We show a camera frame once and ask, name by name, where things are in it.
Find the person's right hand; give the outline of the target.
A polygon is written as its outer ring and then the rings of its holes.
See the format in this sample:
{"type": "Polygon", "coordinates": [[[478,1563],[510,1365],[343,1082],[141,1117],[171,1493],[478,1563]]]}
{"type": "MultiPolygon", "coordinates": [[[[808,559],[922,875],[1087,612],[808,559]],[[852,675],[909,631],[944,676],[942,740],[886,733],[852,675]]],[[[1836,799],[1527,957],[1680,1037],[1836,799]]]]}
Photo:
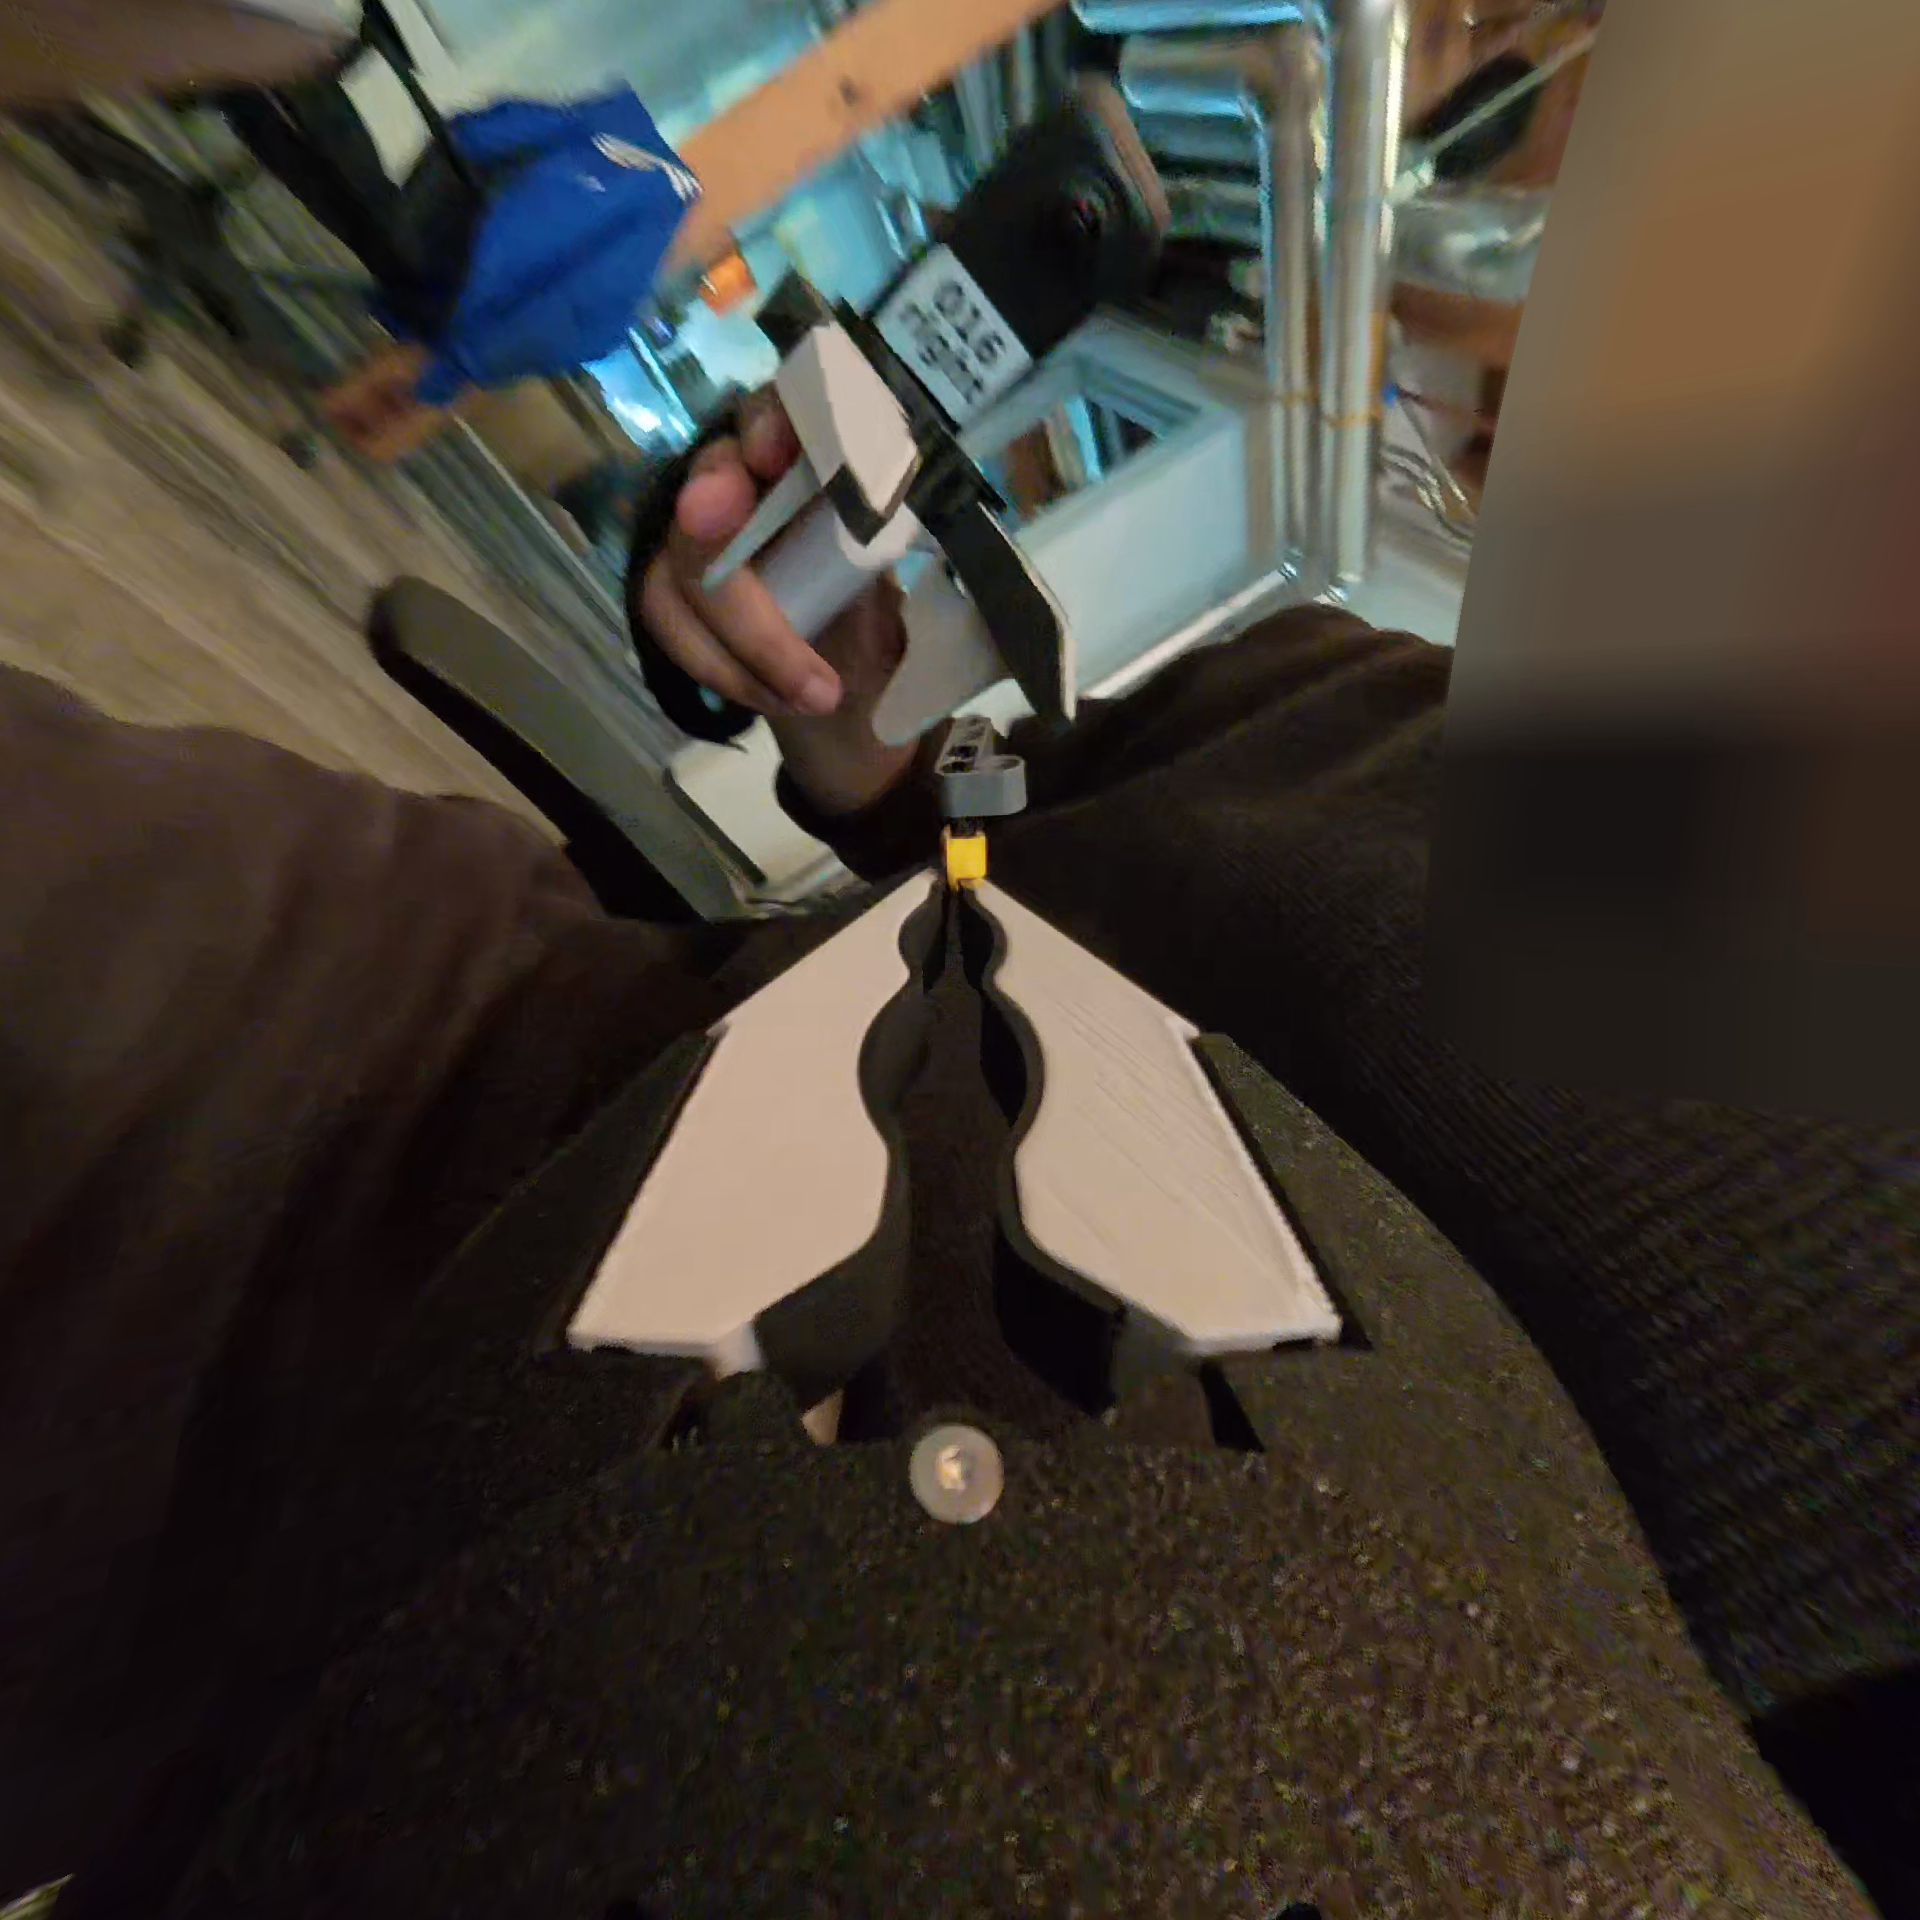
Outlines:
{"type": "Polygon", "coordinates": [[[682,726],[694,731],[711,716],[711,695],[767,722],[804,802],[840,817],[884,799],[922,763],[916,743],[884,743],[874,722],[904,654],[895,578],[871,582],[819,641],[794,631],[749,570],[704,582],[798,457],[774,389],[734,396],[722,420],[662,468],[635,507],[628,622],[662,714],[678,700],[682,726]]]}

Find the wooden support beam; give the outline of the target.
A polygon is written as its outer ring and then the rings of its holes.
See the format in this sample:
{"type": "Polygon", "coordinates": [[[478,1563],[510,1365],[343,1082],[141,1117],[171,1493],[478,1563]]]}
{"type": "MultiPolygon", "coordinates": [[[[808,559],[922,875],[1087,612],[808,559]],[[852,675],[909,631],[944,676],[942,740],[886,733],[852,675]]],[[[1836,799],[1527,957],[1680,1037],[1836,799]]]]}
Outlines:
{"type": "Polygon", "coordinates": [[[735,250],[738,226],[1046,11],[1052,3],[860,7],[678,143],[701,194],[662,276],[704,275],[735,250]]]}

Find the black office chair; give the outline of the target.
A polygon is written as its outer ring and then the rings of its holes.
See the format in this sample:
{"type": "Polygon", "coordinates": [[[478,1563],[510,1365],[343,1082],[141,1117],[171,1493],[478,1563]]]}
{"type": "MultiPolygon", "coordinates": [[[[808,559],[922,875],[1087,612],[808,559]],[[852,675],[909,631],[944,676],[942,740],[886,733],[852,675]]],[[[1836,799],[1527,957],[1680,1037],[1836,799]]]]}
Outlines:
{"type": "Polygon", "coordinates": [[[675,797],[621,691],[579,691],[534,649],[419,577],[368,610],[374,663],[560,834],[607,911],[691,925],[754,916],[748,885],[675,797]]]}

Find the grey angled beam with pins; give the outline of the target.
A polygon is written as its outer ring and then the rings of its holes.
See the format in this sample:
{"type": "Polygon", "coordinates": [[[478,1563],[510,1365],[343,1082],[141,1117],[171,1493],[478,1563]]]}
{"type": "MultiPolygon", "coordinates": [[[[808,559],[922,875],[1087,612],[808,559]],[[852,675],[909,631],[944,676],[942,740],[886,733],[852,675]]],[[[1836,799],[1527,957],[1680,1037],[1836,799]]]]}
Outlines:
{"type": "Polygon", "coordinates": [[[940,740],[931,771],[944,826],[974,833],[1027,811],[1023,759],[983,714],[958,714],[940,740]]]}

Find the blue fabric object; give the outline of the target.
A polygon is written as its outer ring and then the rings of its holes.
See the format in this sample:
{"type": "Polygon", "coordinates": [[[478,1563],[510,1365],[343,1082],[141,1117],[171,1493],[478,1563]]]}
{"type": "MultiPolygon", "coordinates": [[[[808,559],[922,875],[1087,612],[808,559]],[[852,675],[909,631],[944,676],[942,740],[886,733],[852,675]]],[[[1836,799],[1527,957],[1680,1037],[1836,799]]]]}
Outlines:
{"type": "Polygon", "coordinates": [[[454,113],[400,189],[400,263],[374,311],[444,410],[607,357],[661,273],[699,178],[630,85],[454,113]]]}

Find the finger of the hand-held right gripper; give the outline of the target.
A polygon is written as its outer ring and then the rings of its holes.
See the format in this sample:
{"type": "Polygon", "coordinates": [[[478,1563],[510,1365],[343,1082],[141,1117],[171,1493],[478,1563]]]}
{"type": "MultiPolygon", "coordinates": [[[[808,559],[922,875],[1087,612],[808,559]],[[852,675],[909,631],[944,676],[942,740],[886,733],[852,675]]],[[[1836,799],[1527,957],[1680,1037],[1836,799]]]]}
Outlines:
{"type": "Polygon", "coordinates": [[[884,526],[922,474],[922,443],[900,398],[838,321],[783,349],[778,396],[804,463],[846,526],[884,526]]]}
{"type": "Polygon", "coordinates": [[[1052,726],[1074,719],[1072,623],[1019,541],[979,503],[900,507],[895,518],[927,563],[902,598],[902,651],[871,711],[875,738],[916,740],[1003,681],[1052,726]]]}

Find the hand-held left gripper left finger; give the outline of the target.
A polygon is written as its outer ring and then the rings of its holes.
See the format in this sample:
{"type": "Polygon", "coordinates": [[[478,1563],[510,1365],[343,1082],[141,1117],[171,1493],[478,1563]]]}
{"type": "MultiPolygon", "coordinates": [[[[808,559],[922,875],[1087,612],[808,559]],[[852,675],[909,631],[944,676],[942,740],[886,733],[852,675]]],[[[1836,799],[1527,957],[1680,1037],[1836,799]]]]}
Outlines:
{"type": "Polygon", "coordinates": [[[926,874],[898,885],[711,1030],[568,1347],[798,1372],[760,1317],[879,1230],[893,1161],[860,1061],[916,979],[907,931],[938,925],[940,901],[926,874]]]}

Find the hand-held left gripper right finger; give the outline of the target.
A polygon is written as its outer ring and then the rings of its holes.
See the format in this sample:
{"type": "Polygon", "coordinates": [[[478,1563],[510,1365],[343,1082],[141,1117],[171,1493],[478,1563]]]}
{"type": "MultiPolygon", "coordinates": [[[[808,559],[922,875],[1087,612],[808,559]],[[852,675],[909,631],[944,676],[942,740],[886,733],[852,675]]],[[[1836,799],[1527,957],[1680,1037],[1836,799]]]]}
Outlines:
{"type": "Polygon", "coordinates": [[[981,989],[1023,1070],[1010,1238],[1114,1322],[1118,1353],[1331,1347],[1339,1313],[1198,1050],[1198,1028],[981,882],[981,989]]]}

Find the shiny metal pipe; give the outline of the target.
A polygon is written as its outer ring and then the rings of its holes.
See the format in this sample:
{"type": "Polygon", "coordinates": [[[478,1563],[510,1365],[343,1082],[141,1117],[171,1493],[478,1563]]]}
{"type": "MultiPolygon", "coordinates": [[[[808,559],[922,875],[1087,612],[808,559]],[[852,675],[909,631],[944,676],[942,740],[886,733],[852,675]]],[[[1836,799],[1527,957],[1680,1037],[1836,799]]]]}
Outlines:
{"type": "Polygon", "coordinates": [[[1407,5],[1284,5],[1258,44],[1280,554],[1346,602],[1376,548],[1407,5]]]}

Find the person's torso in dark sweater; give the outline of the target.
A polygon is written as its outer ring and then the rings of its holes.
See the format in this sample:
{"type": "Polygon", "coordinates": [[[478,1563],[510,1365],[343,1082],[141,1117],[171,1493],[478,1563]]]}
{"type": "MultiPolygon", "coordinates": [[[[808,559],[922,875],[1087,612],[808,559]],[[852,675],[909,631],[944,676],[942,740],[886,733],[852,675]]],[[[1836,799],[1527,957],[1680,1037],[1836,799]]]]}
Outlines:
{"type": "Polygon", "coordinates": [[[1471,1105],[1379,1158],[1208,1033],[1349,1333],[1103,1423],[948,967],[821,1446],[560,1306],[847,923],[5,675],[6,1903],[1916,1916],[1916,1126],[1431,1020],[1471,1105]]]}

